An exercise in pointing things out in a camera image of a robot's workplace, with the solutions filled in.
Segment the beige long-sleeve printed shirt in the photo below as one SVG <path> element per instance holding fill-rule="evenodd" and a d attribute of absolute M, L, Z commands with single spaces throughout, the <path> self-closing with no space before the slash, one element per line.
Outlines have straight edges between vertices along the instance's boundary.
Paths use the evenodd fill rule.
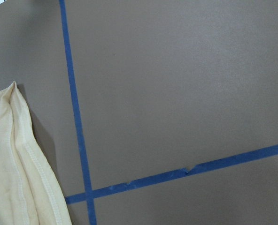
<path fill-rule="evenodd" d="M 59 182 L 15 82 L 0 91 L 0 225 L 69 225 Z"/>

